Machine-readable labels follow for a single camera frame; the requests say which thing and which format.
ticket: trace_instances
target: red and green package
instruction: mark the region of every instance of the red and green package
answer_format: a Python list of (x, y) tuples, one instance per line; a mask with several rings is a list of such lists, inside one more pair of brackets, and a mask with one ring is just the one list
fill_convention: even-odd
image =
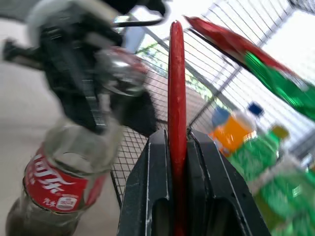
[(315, 87), (244, 37), (201, 20), (186, 17), (191, 26), (221, 50), (245, 64), (274, 95), (315, 121)]

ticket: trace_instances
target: blue bottle cap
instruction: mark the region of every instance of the blue bottle cap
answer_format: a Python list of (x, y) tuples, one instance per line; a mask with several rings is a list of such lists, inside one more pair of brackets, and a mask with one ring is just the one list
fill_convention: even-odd
[(258, 104), (255, 103), (251, 103), (248, 106), (248, 110), (257, 117), (260, 116), (264, 111)]
[(212, 115), (212, 127), (215, 129), (217, 126), (224, 124), (228, 117), (230, 116), (230, 112), (222, 107), (217, 106)]

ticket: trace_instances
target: metal grid cage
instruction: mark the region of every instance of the metal grid cage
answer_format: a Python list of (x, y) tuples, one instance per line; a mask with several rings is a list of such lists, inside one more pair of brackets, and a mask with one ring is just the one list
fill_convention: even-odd
[[(242, 35), (302, 77), (314, 78), (311, 61), (315, 55), (312, 43), (315, 36), (299, 27), (315, 22), (315, 17), (309, 14), (314, 9), (314, 4), (307, 0), (220, 0), (213, 3), (202, 17)], [(283, 124), (290, 131), (285, 148), (301, 157), (311, 149), (315, 123), (276, 98), (251, 73), (194, 30), (184, 30), (184, 42), (188, 126), (209, 133), (213, 129), (211, 120), (216, 106), (228, 110), (245, 109), (256, 101), (264, 108), (258, 123), (261, 130), (274, 123)], [(151, 92), (159, 127), (163, 129), (167, 128), (168, 50), (169, 38), (160, 39), (148, 30), (137, 52), (150, 71), (146, 87)], [(125, 139), (112, 172), (119, 203), (126, 178), (146, 140), (133, 130), (125, 130)]]

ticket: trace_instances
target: bottle label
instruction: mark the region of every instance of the bottle label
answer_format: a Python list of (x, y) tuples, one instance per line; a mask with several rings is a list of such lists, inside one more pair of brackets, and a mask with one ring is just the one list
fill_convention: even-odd
[(289, 72), (280, 70), (279, 71), (282, 76), (284, 76), (287, 80), (290, 80), (293, 82), (300, 90), (307, 91), (309, 89), (308, 85), (305, 83), (305, 81), (301, 78), (299, 78), (296, 75), (293, 75)]
[(39, 206), (56, 212), (74, 212), (92, 205), (99, 197), (107, 174), (94, 182), (87, 199), (89, 180), (66, 174), (50, 165), (41, 147), (25, 170), (25, 189)]
[(288, 195), (280, 188), (286, 190), (289, 189), (289, 186), (282, 179), (277, 184), (272, 181), (261, 189), (262, 197), (274, 214), (283, 219), (288, 219), (295, 215), (298, 205), (292, 204)]
[(230, 150), (227, 149), (227, 148), (225, 148), (225, 147), (223, 146), (223, 144), (214, 136), (213, 133), (209, 134), (208, 136), (212, 139), (212, 141), (216, 144), (218, 150), (219, 150), (225, 157), (228, 157), (228, 156), (231, 154)]

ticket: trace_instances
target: bottle cap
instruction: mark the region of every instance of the bottle cap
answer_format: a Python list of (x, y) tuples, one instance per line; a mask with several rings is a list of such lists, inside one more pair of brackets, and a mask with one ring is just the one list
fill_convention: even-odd
[(251, 103), (248, 106), (248, 110), (257, 117), (260, 116), (263, 112), (263, 109), (256, 103)]
[(289, 137), (290, 135), (289, 131), (284, 126), (277, 125), (277, 124), (272, 126), (271, 131), (281, 140)]

